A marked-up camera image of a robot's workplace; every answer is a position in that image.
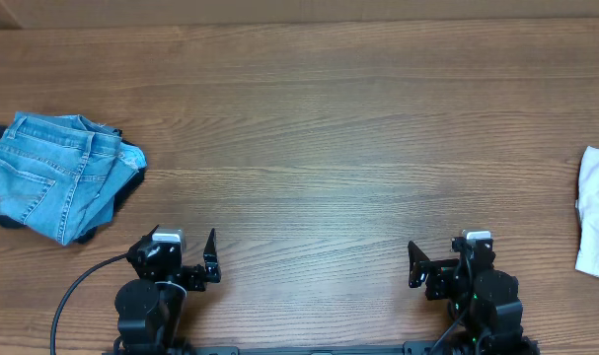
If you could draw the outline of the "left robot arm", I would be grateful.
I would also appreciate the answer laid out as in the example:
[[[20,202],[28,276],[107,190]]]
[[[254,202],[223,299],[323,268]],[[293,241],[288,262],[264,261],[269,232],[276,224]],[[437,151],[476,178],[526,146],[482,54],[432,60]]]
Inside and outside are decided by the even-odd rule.
[[[115,354],[192,354],[192,346],[177,337],[181,313],[189,292],[204,292],[221,281],[212,230],[203,250],[202,265],[183,264],[186,242],[180,229],[155,227],[128,250],[125,259],[137,278],[117,292],[119,337]]]

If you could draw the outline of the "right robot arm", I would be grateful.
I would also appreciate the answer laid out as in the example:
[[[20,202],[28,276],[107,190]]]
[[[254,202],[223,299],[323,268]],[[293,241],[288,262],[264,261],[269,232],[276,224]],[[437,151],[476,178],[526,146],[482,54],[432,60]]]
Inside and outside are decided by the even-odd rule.
[[[489,231],[465,231],[451,240],[454,259],[432,260],[408,244],[409,286],[425,288],[429,301],[446,300],[451,325],[434,341],[408,341],[406,354],[539,355],[523,334],[518,279],[493,266]]]

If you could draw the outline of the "beige khaki shorts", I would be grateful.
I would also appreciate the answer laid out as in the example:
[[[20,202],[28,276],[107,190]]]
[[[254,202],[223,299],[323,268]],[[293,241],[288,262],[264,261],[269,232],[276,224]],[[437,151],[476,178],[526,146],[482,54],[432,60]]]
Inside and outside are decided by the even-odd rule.
[[[599,278],[599,149],[591,146],[582,156],[575,208],[580,224],[575,269]]]

